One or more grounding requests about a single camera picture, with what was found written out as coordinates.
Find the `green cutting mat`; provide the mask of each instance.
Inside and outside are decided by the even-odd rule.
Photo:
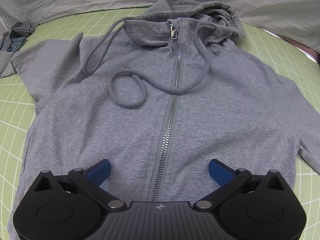
[[[131,8],[72,15],[38,26],[23,49],[45,39],[71,40],[78,32],[102,36],[124,16],[138,16],[145,9]],[[299,49],[273,35],[243,24],[247,38],[239,47],[271,65],[280,75],[294,80],[302,94],[320,113],[320,68]],[[0,239],[9,240],[5,228],[19,182],[22,146],[35,118],[33,98],[18,75],[0,79]],[[303,240],[320,239],[320,176],[297,157],[294,192],[307,214]]]

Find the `metal screw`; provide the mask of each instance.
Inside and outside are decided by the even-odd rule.
[[[201,208],[201,209],[207,209],[207,208],[210,208],[212,206],[212,203],[210,201],[207,201],[207,200],[200,200],[196,203],[196,206],[198,208]]]
[[[124,203],[121,200],[111,200],[108,203],[110,208],[121,208],[123,205]]]

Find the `logo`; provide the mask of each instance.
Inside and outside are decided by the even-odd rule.
[[[162,205],[162,204],[159,204],[159,205],[157,205],[157,206],[156,206],[156,208],[157,208],[157,209],[159,209],[159,210],[162,210],[162,209],[164,209],[164,208],[165,208],[165,206],[164,206],[164,205]]]
[[[26,9],[22,9],[15,6],[12,6],[11,9],[8,11],[8,17],[10,17],[10,15],[17,16],[20,18],[20,20],[29,16]]]

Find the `zipper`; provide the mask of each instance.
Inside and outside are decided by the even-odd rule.
[[[179,80],[180,80],[181,51],[180,51],[180,47],[179,47],[179,43],[178,43],[177,30],[175,29],[175,27],[173,26],[172,23],[168,22],[168,24],[170,26],[171,39],[175,44],[175,48],[177,51],[177,59],[178,59],[177,68],[176,68],[177,70],[176,70],[176,75],[175,75],[175,83],[174,83],[174,88],[176,89],[176,88],[178,88]],[[169,149],[169,142],[170,142],[170,135],[172,132],[173,117],[176,112],[178,95],[172,95],[172,96],[173,96],[172,103],[170,105],[169,116],[168,116],[168,119],[166,122],[164,137],[163,137],[162,144],[161,144],[159,164],[158,164],[155,182],[154,182],[153,190],[152,190],[152,194],[151,194],[151,201],[152,202],[155,202],[157,200],[157,196],[158,196],[158,192],[159,192],[159,188],[160,188],[160,183],[161,183],[161,177],[162,177],[162,173],[164,171],[164,166],[165,166],[165,158],[167,156],[168,149]]]

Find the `blue gripper pad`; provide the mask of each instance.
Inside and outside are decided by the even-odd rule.
[[[235,177],[236,171],[217,159],[212,159],[209,163],[209,174],[222,187]]]
[[[84,171],[86,178],[97,186],[100,186],[107,178],[109,178],[110,173],[111,164],[107,159],[103,159]]]

